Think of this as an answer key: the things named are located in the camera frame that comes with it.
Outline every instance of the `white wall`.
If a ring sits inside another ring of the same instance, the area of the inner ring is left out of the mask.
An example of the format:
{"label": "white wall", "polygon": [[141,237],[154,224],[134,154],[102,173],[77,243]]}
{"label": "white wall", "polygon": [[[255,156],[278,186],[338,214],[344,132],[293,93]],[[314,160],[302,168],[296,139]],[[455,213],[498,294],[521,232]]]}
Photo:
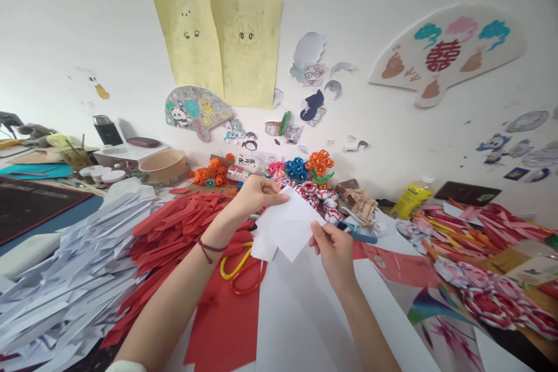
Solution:
{"label": "white wall", "polygon": [[[371,67],[389,42],[416,20],[455,3],[485,2],[510,12],[527,34],[527,52],[520,59],[453,87],[440,105],[420,110],[413,94],[367,84]],[[247,130],[260,136],[262,150],[297,154],[276,146],[264,134],[263,123],[280,120],[285,110],[297,116],[301,100],[310,94],[291,80],[295,45],[305,32],[327,37],[324,61],[350,61],[359,71],[340,74],[343,97],[326,97],[328,113],[316,128],[306,126],[302,143],[310,149],[336,140],[336,178],[356,176],[372,196],[396,199],[404,186],[423,173],[502,188],[497,202],[516,214],[536,212],[538,220],[558,227],[558,176],[526,184],[503,179],[520,164],[482,164],[474,149],[502,123],[533,109],[558,105],[558,3],[556,0],[284,0],[279,45],[277,87],[285,92],[283,108],[269,112],[236,108]],[[102,101],[88,80],[90,74],[111,94]],[[163,108],[173,88],[173,76],[153,0],[0,0],[0,109],[17,113],[24,122],[40,123],[100,145],[91,112],[113,120],[126,119],[138,135],[157,138],[186,150],[191,159],[207,163],[211,152],[240,153],[224,145],[224,130],[202,144],[191,131],[166,125]],[[341,145],[348,134],[371,145],[346,155]],[[531,138],[540,148],[558,140],[558,123],[547,122]]]}

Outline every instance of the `pile of white paper strips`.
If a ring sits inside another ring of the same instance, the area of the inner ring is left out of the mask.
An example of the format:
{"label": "pile of white paper strips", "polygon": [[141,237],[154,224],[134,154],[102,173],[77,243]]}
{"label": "pile of white paper strips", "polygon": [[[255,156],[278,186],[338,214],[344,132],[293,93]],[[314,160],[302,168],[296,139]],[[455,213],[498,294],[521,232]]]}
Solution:
{"label": "pile of white paper strips", "polygon": [[161,204],[119,197],[68,227],[54,255],[0,296],[0,353],[20,355],[2,362],[5,372],[44,362],[37,372],[63,371],[106,336],[145,278],[126,256],[132,230]]}

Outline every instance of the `cluttered table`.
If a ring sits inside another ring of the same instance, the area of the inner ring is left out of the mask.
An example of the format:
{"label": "cluttered table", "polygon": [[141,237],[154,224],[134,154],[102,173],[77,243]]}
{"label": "cluttered table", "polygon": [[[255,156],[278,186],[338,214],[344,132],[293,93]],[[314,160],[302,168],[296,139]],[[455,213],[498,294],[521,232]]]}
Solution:
{"label": "cluttered table", "polygon": [[[195,171],[182,152],[170,151],[180,169],[167,178],[151,171],[155,187],[126,173],[97,193],[99,182],[74,178],[79,170],[67,164],[10,164],[35,150],[2,162],[8,224],[0,265],[11,267],[2,272],[0,296],[6,372],[108,366],[149,298],[250,174],[272,178],[290,199],[254,214],[234,234],[166,370],[358,370],[342,308],[306,245],[313,219],[353,236],[357,279],[403,371],[542,371],[558,364],[554,231],[498,205],[453,199],[395,220],[386,214],[401,205],[380,209],[355,179],[335,186],[329,178],[307,180],[309,170],[333,166],[324,150],[284,163],[273,155],[212,155]],[[43,178],[62,175],[62,182]],[[37,234],[55,231],[33,257],[13,262]]]}

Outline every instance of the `person's right hand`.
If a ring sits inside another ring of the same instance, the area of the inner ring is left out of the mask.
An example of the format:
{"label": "person's right hand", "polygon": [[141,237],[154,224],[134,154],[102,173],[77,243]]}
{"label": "person's right hand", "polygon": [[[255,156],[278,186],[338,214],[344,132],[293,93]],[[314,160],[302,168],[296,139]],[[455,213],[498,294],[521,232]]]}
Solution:
{"label": "person's right hand", "polygon": [[323,227],[312,221],[312,238],[308,245],[321,254],[327,278],[336,294],[358,285],[353,265],[353,238],[346,232],[326,224]]}

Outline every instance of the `red string bracelet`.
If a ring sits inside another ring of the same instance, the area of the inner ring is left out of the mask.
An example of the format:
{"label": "red string bracelet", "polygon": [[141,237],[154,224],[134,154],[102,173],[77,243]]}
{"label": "red string bracelet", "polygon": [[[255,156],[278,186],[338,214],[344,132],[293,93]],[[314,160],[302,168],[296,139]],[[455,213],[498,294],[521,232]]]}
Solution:
{"label": "red string bracelet", "polygon": [[218,249],[218,248],[215,248],[215,247],[211,247],[211,246],[208,246],[208,245],[202,243],[202,239],[201,239],[201,238],[198,238],[198,244],[199,244],[199,246],[202,248],[202,252],[203,252],[203,254],[205,254],[205,257],[208,259],[208,263],[209,263],[209,264],[213,264],[213,259],[212,259],[211,257],[209,257],[209,255],[207,254],[207,252],[205,251],[205,249],[210,250],[210,251],[214,251],[214,252],[217,252],[217,253],[221,253],[221,252],[224,252],[224,251],[227,249],[227,247],[228,247],[228,246],[225,246],[225,247],[223,247],[222,249]]}

